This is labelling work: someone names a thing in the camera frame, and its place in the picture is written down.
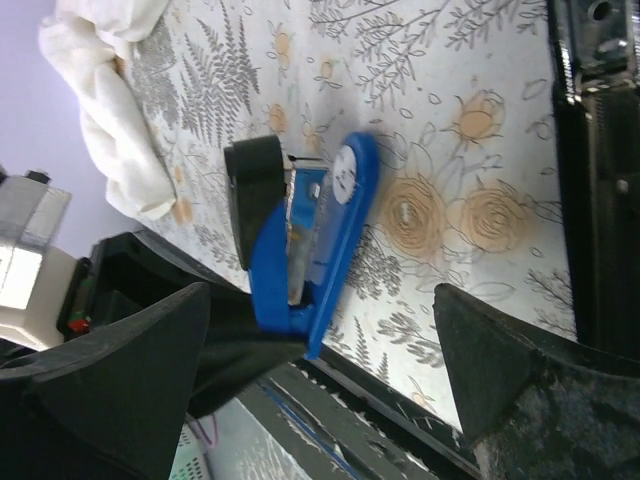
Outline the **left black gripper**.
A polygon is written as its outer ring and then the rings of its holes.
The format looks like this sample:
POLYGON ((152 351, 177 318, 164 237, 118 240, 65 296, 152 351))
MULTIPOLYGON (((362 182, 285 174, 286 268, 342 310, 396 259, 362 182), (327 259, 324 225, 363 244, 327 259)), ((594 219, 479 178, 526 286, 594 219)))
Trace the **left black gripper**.
MULTIPOLYGON (((266 220, 284 200, 279 138, 233 142, 224 149, 224 161, 236 252, 248 271, 266 220)), ((125 232, 95 244, 90 257, 75 265, 56 328, 71 340, 198 282, 209 289, 210 317, 187 412, 206 416, 271 370, 300 359, 305 341, 260 331, 248 293, 159 235, 125 232)))

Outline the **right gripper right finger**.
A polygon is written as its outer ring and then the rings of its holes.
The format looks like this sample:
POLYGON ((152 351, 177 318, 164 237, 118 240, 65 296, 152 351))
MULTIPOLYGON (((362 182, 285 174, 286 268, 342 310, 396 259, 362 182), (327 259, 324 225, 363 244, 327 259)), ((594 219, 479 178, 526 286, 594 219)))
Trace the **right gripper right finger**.
POLYGON ((434 319, 485 479, 636 479, 639 364, 508 315, 448 283, 434 319))

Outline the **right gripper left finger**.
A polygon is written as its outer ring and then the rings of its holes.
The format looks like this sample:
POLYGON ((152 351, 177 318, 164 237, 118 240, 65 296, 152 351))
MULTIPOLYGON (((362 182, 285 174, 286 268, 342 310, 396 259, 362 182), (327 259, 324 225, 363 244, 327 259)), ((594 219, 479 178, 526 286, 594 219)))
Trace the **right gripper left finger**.
POLYGON ((192 284, 1 367, 4 479, 166 479, 209 322, 192 284))

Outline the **blue stapler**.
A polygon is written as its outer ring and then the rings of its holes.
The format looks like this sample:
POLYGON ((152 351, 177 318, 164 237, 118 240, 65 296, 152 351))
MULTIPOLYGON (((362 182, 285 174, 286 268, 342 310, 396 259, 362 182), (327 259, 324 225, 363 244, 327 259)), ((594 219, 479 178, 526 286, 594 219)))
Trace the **blue stapler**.
POLYGON ((349 134, 335 159, 289 160, 249 264, 257 323, 299 337, 315 359, 340 299, 379 180, 369 132, 349 134))

